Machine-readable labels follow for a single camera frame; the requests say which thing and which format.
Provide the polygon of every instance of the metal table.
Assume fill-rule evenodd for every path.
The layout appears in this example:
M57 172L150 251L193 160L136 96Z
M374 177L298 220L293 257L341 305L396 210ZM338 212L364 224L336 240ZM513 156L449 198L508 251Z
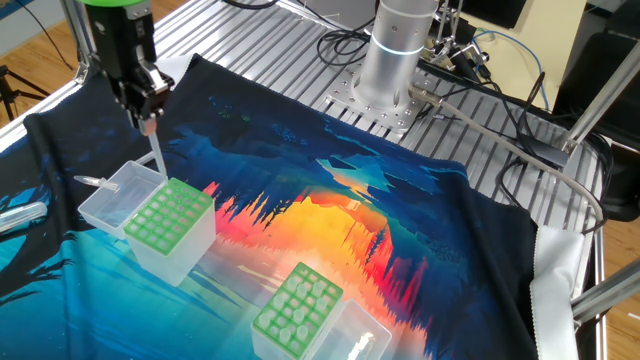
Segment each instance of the metal table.
M267 10L243 11L219 0L192 0L156 24L155 40L161 58L198 53L245 78L375 136L424 156L458 161L465 165L474 189L497 202L508 202L496 186L495 178L500 169L514 159L513 155L463 123L449 120L450 114L430 111L409 131L398 134L327 101L325 94L335 90L332 83L340 77L349 78L349 73L358 66L333 67L318 59L316 42L328 28L328 24L317 20L306 9L288 1L281 1ZM338 60L353 59L365 51L366 47L360 54ZM332 59L335 54L327 52L326 56ZM428 79L424 86L440 95L459 88L433 75L428 75ZM27 114L49 110L79 88L76 83L68 83ZM471 90L453 95L448 101L480 124L515 136L499 99ZM522 110L514 107L513 112L520 116ZM0 129L0 151L26 134L22 120L27 114ZM529 116L529 119L541 141L551 143L566 132L535 116ZM596 153L588 145L576 149L564 172L600 194L602 169ZM576 232L595 224L593 211L586 200L536 168L517 168L507 172L504 179L538 224ZM574 297L582 292L592 244L596 284L604 279L602 242L602 230L586 236ZM606 359L605 328L603 319L596 330L596 351L601 359Z

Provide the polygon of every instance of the white cloth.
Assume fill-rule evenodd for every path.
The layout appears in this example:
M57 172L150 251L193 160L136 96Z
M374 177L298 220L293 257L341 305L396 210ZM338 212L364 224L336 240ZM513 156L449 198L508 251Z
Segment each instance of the white cloth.
M584 241L578 233L538 228L530 290L540 360L578 360L571 293Z

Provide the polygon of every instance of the black tripod leg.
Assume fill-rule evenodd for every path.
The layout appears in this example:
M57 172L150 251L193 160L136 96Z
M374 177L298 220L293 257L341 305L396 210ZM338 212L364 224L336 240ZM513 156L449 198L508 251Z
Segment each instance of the black tripod leg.
M49 94L48 92L44 91L41 87L39 87L38 85L32 83L31 81L23 78L22 76L14 73L13 71L7 69L7 75L13 76L16 80L22 82L23 84L31 87L34 90L37 90L39 93L44 94L45 96L49 96L51 94Z
M7 109L7 115L9 115L9 121L13 121L14 119L13 111L11 111L11 106L9 106L9 100L2 101L2 98L0 97L0 102L2 102L4 104L4 108Z

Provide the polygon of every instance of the mounting plate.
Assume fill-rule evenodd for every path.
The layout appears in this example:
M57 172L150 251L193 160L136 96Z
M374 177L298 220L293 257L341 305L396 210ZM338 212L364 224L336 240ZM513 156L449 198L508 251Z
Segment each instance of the mounting plate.
M327 99L336 105L342 106L363 118L378 123L396 133L405 133L413 125L416 116L420 113L425 103L412 99L405 108L378 109L360 101L352 90L353 73L345 72L344 77L338 77L327 89ZM422 74L414 74L412 82L420 87L429 83L427 77Z

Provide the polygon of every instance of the white cylinder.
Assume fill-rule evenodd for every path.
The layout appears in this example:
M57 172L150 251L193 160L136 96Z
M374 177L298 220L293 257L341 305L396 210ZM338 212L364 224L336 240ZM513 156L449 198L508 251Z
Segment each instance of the white cylinder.
M437 0L381 0L362 68L352 82L363 103L392 111L411 100L409 85Z

